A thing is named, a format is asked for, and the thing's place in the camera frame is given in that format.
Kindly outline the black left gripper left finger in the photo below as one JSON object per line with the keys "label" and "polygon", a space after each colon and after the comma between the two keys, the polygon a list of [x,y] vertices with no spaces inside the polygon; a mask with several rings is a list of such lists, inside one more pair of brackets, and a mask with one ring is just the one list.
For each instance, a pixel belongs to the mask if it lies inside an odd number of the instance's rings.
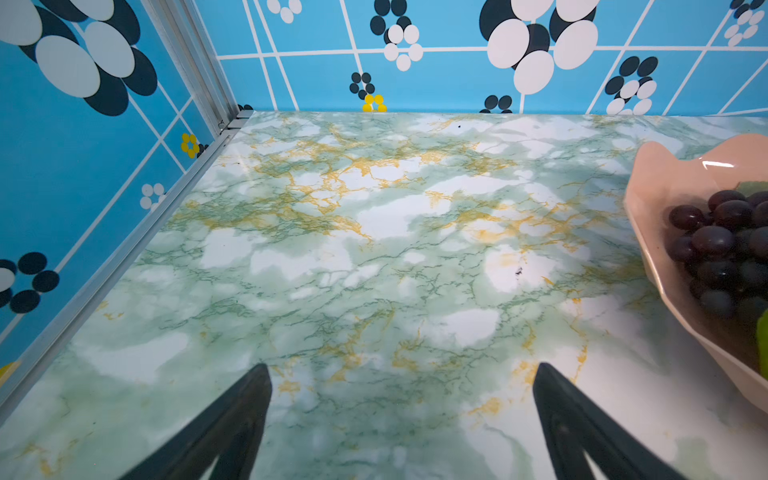
{"label": "black left gripper left finger", "polygon": [[268,367],[257,364],[125,479],[248,479],[272,396]]}

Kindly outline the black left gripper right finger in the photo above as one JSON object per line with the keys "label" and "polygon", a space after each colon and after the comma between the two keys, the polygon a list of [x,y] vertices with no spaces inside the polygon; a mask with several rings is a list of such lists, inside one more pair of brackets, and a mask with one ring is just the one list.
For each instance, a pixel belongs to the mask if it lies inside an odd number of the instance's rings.
{"label": "black left gripper right finger", "polygon": [[608,479],[684,478],[551,364],[539,364],[533,395],[558,479],[592,479],[590,462]]}

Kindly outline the green custard apple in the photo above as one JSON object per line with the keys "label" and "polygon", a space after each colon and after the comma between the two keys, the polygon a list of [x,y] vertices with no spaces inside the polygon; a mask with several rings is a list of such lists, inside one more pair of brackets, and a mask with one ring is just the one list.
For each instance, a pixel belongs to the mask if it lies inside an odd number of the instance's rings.
{"label": "green custard apple", "polygon": [[759,371],[768,379],[768,311],[765,310],[757,321],[755,338],[759,354]]}

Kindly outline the dark purple grape bunch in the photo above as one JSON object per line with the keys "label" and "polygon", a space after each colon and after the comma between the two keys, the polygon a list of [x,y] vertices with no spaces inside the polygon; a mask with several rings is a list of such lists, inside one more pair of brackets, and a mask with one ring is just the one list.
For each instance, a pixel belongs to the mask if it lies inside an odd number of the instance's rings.
{"label": "dark purple grape bunch", "polygon": [[682,204],[668,212],[670,226],[681,231],[668,256],[684,268],[705,313],[755,327],[767,312],[767,192],[720,190],[707,207]]}

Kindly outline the pink scalloped fruit bowl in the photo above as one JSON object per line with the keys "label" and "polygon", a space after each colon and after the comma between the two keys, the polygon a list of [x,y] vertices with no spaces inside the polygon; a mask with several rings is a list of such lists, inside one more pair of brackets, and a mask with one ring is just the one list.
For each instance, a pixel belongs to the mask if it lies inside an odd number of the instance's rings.
{"label": "pink scalloped fruit bowl", "polygon": [[639,242],[646,275],[682,327],[707,351],[740,393],[767,410],[767,380],[759,371],[754,336],[718,324],[700,308],[684,269],[667,248],[680,231],[667,216],[680,204],[705,206],[718,190],[742,182],[767,180],[767,137],[744,134],[730,138],[691,160],[679,160],[658,142],[637,151],[624,208]]}

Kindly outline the aluminium frame post left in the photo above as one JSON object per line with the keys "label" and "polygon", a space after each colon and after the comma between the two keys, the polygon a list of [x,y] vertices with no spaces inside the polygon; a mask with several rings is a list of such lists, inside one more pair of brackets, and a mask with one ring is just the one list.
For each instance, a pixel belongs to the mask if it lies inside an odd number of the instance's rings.
{"label": "aluminium frame post left", "polygon": [[190,0],[142,0],[185,86],[215,136],[239,112],[200,12]]}

